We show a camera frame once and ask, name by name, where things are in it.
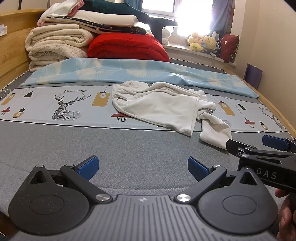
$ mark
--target yellow stuffed toy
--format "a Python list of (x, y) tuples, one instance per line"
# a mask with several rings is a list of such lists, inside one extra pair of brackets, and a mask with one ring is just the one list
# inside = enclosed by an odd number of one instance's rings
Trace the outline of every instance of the yellow stuffed toy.
[(193, 32), (191, 36), (187, 39), (187, 42), (189, 43), (189, 49), (196, 52), (203, 51), (204, 47), (201, 44), (199, 44), (200, 42), (202, 42), (201, 39), (203, 37), (203, 35), (198, 35), (197, 32)]
[(189, 43), (189, 48), (196, 52), (204, 52), (206, 49), (214, 50), (216, 48), (216, 40), (214, 38), (198, 35), (197, 32), (193, 32), (187, 39), (187, 42)]
[(210, 36), (205, 36), (202, 40), (205, 45), (207, 46), (207, 49), (215, 49), (216, 48), (216, 40)]
[(198, 43), (192, 43), (189, 45), (190, 50), (196, 51), (196, 52), (201, 52), (203, 51), (203, 46), (199, 45)]

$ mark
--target window sill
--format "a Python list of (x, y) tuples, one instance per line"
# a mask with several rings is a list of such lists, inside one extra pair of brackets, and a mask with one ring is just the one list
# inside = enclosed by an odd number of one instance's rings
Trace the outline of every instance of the window sill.
[(235, 63), (224, 63), (224, 60), (219, 58), (219, 57), (213, 57), (213, 56), (211, 56), (210, 54), (207, 54), (207, 53), (194, 52), (194, 51), (190, 50), (188, 46), (169, 43), (168, 45), (163, 45), (163, 47), (165, 49), (172, 49), (172, 50), (182, 51), (182, 52), (186, 52), (186, 53), (190, 53), (190, 54), (195, 54), (195, 55), (198, 55), (198, 56), (201, 56), (201, 57), (205, 57), (205, 58), (209, 58), (209, 59), (213, 59), (213, 60), (222, 62), (223, 64), (227, 64), (227, 65), (231, 65), (231, 66), (236, 67)]

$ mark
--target wooden bed frame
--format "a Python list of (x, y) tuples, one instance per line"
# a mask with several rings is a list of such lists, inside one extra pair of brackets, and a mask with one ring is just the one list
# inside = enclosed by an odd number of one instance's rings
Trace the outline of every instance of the wooden bed frame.
[[(0, 24), (7, 26), (7, 34), (0, 36), (0, 89), (29, 70), (30, 59), (25, 50), (25, 39), (28, 33), (36, 27), (44, 11), (45, 9), (24, 9), (0, 14)], [(234, 74), (228, 69), (224, 70), (229, 74)], [(295, 128), (283, 114), (259, 91), (247, 82), (245, 83), (260, 96), (259, 101), (278, 118), (290, 135), (296, 138)], [(0, 232), (6, 236), (12, 236), (16, 232), (12, 222), (2, 213), (0, 213)]]

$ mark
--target red cushion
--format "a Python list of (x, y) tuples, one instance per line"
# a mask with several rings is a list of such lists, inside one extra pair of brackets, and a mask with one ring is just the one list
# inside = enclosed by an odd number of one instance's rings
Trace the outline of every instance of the red cushion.
[(101, 34), (90, 44), (88, 56), (91, 58), (146, 59), (170, 62), (163, 46), (150, 34)]
[(221, 53), (219, 57), (224, 60), (224, 63), (230, 62), (239, 45), (239, 36), (226, 34), (220, 41)]

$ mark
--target deer illustration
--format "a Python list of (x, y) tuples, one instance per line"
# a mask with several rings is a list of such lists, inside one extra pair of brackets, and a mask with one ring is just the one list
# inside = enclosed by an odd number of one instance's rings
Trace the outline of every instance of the deer illustration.
[(76, 97), (76, 99), (71, 100), (67, 103), (64, 102), (63, 98), (64, 96), (62, 96), (61, 98), (59, 98), (59, 96), (54, 96), (54, 98), (59, 102), (60, 107), (55, 111), (55, 113), (53, 114), (52, 118), (56, 121), (74, 121), (77, 118), (81, 117), (81, 113), (79, 111), (68, 111), (66, 110), (68, 105), (72, 105), (74, 104), (76, 101), (80, 101), (80, 100), (85, 100), (87, 98), (89, 98), (91, 95), (85, 97), (85, 95), (83, 94), (83, 97), (78, 99), (78, 97)]
[[(275, 117), (275, 116), (274, 116), (269, 110), (264, 109), (264, 108), (261, 108), (261, 107), (259, 107), (259, 108), (261, 109), (261, 112), (262, 112), (263, 114), (265, 114), (265, 115), (267, 115), (269, 118), (273, 119), (274, 122), (278, 125), (279, 128), (281, 128), (281, 129), (285, 129), (281, 123), (279, 123), (279, 122), (276, 121), (276, 117)], [(271, 113), (271, 116), (268, 115), (268, 114), (266, 114), (266, 113), (264, 113), (263, 110), (267, 110), (269, 113)]]

